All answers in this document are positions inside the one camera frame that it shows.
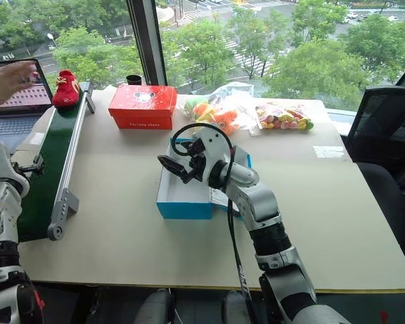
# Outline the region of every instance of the laptop screen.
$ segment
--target laptop screen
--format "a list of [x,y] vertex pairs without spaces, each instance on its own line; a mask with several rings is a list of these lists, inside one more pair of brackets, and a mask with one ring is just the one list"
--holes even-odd
[[[0,62],[0,69],[14,61]],[[36,65],[38,76],[31,76],[30,81],[33,86],[26,90],[15,92],[6,102],[0,105],[0,116],[6,115],[40,115],[52,106],[52,94],[47,81],[42,73],[37,60],[33,60]]]

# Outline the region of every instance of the robotic arm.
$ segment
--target robotic arm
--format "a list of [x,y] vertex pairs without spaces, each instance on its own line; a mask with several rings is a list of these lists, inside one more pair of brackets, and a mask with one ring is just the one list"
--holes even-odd
[[20,266],[17,219],[22,211],[21,199],[30,184],[24,172],[43,171],[38,158],[30,167],[10,163],[0,143],[0,323],[43,323],[43,301]]
[[258,266],[264,271],[259,282],[273,320],[292,324],[349,324],[332,308],[317,304],[311,280],[285,232],[273,191],[259,182],[253,169],[233,163],[228,172],[234,154],[230,152],[229,140],[223,136],[220,130],[207,126],[195,133],[192,142],[181,143],[186,152],[179,151],[171,142],[177,154],[190,158],[189,172],[171,157],[161,155],[158,159],[184,183],[194,178],[221,189],[237,205],[252,238]]

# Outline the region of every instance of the window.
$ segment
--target window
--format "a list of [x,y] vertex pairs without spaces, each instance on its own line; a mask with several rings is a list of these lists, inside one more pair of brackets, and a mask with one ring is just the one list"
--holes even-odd
[[158,16],[171,16],[159,27],[179,93],[241,81],[257,97],[356,111],[366,86],[396,84],[405,72],[405,0],[157,3]]
[[63,69],[97,88],[142,75],[124,0],[0,0],[0,61],[27,57],[53,92]]

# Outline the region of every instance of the white table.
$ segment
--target white table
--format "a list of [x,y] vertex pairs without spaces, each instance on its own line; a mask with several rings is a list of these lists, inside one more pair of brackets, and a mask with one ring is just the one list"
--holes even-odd
[[[95,91],[84,120],[70,189],[80,209],[65,237],[20,244],[33,280],[86,284],[236,288],[225,213],[211,220],[164,220],[155,201],[171,131],[119,130],[107,107],[113,92]],[[320,292],[405,292],[405,258],[364,178],[348,154],[320,159],[314,146],[343,146],[321,102],[310,102],[315,129],[267,131],[232,141],[252,155],[272,187],[293,244]],[[176,129],[183,121],[175,114]],[[295,151],[286,147],[294,145]],[[261,271],[244,225],[236,238],[248,284]]]

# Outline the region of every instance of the open box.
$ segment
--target open box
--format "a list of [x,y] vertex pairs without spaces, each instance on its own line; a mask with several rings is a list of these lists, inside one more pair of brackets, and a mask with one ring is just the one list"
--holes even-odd
[[[178,142],[189,141],[188,138],[179,138]],[[168,144],[167,155],[184,165],[190,171],[189,158],[177,155]],[[235,162],[237,164],[251,165],[250,155],[238,148]],[[212,206],[227,209],[227,196],[220,190],[212,189],[208,185],[192,179],[187,184],[162,168],[161,181],[157,193],[157,208],[166,219],[211,219]]]

